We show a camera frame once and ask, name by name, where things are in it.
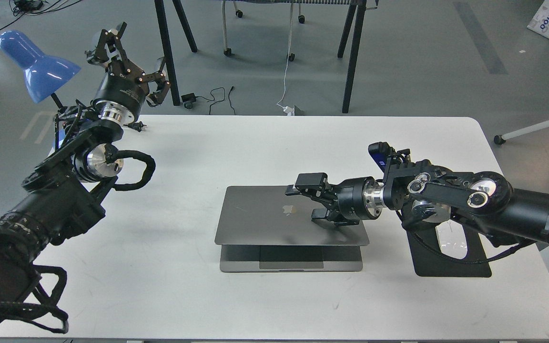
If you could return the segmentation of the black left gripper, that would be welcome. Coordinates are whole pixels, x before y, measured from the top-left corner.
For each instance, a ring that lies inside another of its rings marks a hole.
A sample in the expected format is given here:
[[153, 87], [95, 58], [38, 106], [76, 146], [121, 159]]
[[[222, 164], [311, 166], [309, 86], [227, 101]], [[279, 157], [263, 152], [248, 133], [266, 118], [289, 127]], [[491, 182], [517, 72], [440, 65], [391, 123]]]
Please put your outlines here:
[[[148, 106], [156, 107], [162, 104], [170, 90], [170, 81], [163, 71], [166, 57], [157, 59], [159, 69], [150, 74], [131, 78], [124, 74], [131, 73], [130, 60], [121, 44], [121, 37], [128, 26], [121, 22], [115, 29], [102, 29], [94, 36], [93, 50], [86, 50], [86, 61], [91, 65], [107, 68], [114, 61], [122, 63], [122, 74], [113, 70], [105, 70], [105, 76], [92, 100], [92, 106], [105, 114], [107, 111], [119, 113], [121, 123], [135, 123], [139, 119], [140, 110], [147, 101]], [[148, 84], [155, 82], [155, 91], [148, 93]]]

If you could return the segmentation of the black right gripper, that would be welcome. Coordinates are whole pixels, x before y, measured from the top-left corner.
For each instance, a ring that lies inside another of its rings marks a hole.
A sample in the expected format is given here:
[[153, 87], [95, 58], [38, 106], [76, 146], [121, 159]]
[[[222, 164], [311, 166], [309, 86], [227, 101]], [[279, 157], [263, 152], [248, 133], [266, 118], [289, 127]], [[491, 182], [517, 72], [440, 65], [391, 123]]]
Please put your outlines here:
[[375, 220], [381, 215], [385, 207], [384, 186], [373, 177], [348, 179], [333, 186], [327, 178], [326, 173], [298, 174], [295, 183], [288, 185], [284, 194], [335, 200], [334, 203], [323, 203], [323, 208], [314, 209], [311, 220], [327, 220], [336, 226], [355, 225], [360, 220]]

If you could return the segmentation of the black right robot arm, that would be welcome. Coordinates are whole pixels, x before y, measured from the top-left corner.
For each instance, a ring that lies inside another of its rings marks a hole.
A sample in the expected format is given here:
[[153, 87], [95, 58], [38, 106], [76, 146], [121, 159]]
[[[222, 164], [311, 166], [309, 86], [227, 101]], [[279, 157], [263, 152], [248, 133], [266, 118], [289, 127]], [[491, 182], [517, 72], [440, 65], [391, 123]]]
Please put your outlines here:
[[[375, 220], [383, 208], [395, 211], [402, 228], [427, 251], [453, 263], [494, 262], [536, 242], [549, 244], [549, 194], [514, 188], [494, 171], [455, 172], [428, 159], [412, 162], [410, 150], [387, 142], [368, 146], [383, 178], [362, 177], [329, 184], [326, 173], [301, 173], [285, 190], [323, 205], [312, 220], [337, 226]], [[453, 220], [508, 249], [474, 261], [451, 258], [425, 243], [418, 232]]]

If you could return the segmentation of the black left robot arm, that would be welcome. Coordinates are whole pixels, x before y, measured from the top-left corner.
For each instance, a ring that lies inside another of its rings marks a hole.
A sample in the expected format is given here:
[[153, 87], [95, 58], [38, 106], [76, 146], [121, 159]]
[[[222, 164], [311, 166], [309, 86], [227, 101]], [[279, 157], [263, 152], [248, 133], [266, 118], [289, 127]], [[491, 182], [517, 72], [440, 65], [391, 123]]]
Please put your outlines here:
[[147, 74], [128, 58], [121, 44], [126, 26], [122, 22], [95, 36], [87, 61], [105, 68], [96, 97], [89, 106], [56, 101], [54, 152], [23, 180], [28, 195], [0, 217], [0, 323], [44, 328], [36, 320], [51, 314], [62, 323], [51, 332], [67, 333], [68, 314], [58, 307], [67, 272], [34, 260], [49, 244], [60, 245], [94, 227], [105, 216], [101, 202], [109, 191], [140, 189], [154, 174], [150, 155], [113, 144], [124, 126], [140, 131], [144, 102], [159, 106], [170, 89], [163, 59]]

